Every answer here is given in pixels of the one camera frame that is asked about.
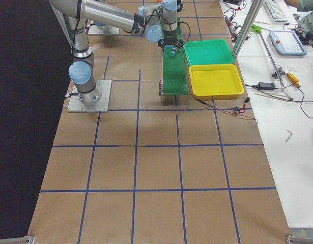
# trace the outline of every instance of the keyboard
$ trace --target keyboard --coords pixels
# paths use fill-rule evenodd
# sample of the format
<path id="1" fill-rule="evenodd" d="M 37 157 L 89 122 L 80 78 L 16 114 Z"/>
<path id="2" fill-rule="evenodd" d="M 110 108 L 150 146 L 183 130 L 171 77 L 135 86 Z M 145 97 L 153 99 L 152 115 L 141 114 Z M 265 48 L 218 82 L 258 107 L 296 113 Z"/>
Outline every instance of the keyboard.
<path id="1" fill-rule="evenodd" d="M 277 1 L 265 0 L 264 8 L 267 10 L 273 24 L 287 23 L 288 19 L 286 18 Z"/>

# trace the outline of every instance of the black background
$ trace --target black background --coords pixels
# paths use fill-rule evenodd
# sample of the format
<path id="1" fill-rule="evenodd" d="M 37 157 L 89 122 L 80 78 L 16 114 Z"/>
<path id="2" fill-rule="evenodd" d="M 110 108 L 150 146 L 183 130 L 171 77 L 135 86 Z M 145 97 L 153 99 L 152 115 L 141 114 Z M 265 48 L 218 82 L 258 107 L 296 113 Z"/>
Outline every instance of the black background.
<path id="1" fill-rule="evenodd" d="M 71 62 L 48 0 L 0 0 L 0 239 L 27 235 Z"/>

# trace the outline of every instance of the green rectangular object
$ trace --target green rectangular object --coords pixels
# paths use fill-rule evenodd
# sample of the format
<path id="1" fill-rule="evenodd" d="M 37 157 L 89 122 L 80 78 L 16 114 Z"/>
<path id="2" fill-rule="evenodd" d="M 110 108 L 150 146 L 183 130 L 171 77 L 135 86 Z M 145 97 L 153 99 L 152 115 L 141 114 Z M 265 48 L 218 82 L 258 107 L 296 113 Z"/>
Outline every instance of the green rectangular object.
<path id="1" fill-rule="evenodd" d="M 177 32 L 181 37 L 180 27 Z M 163 53 L 163 95 L 188 95 L 184 51 L 181 49 L 171 57 L 172 48 L 171 45 L 165 46 Z"/>
<path id="2" fill-rule="evenodd" d="M 231 51 L 223 39 L 192 41 L 183 47 L 190 66 L 224 65 L 234 62 Z"/>

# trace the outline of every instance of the green block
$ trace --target green block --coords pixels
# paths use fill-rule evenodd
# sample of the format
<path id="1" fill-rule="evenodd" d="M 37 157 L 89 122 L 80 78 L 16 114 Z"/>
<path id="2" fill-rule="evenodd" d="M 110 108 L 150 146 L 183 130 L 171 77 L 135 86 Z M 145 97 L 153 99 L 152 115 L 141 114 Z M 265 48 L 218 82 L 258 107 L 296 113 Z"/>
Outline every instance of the green block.
<path id="1" fill-rule="evenodd" d="M 177 28 L 178 37 L 181 30 Z M 163 95 L 188 95 L 185 56 L 183 48 L 173 56 L 173 46 L 167 45 L 163 53 Z"/>

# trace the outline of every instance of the blue device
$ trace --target blue device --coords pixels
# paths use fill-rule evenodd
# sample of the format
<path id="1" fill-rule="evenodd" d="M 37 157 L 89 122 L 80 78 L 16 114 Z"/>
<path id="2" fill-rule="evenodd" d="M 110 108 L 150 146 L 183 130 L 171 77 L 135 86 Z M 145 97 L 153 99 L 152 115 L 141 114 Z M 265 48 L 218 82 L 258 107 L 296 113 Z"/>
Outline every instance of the blue device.
<path id="1" fill-rule="evenodd" d="M 279 55 L 304 56 L 304 49 L 298 36 L 293 31 L 271 30 L 269 38 Z"/>

